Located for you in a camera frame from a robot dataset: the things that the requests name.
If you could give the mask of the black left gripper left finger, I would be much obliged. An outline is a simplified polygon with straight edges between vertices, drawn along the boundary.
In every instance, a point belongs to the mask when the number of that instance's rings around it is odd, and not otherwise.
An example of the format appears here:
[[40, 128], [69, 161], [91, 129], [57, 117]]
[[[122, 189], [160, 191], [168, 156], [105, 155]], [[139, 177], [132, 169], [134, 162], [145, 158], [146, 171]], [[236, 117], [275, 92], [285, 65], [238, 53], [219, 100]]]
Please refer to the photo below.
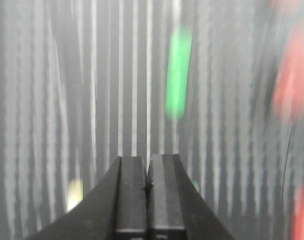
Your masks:
[[71, 211], [30, 240], [147, 239], [146, 175], [140, 157], [117, 157]]

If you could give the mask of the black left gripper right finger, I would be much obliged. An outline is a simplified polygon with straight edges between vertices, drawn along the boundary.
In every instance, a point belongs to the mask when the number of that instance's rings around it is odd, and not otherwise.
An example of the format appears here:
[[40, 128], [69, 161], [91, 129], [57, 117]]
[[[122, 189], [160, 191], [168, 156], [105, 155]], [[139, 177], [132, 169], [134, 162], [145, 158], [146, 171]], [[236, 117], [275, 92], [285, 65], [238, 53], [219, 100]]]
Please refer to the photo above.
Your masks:
[[154, 154], [147, 175], [149, 240], [232, 240], [177, 154]]

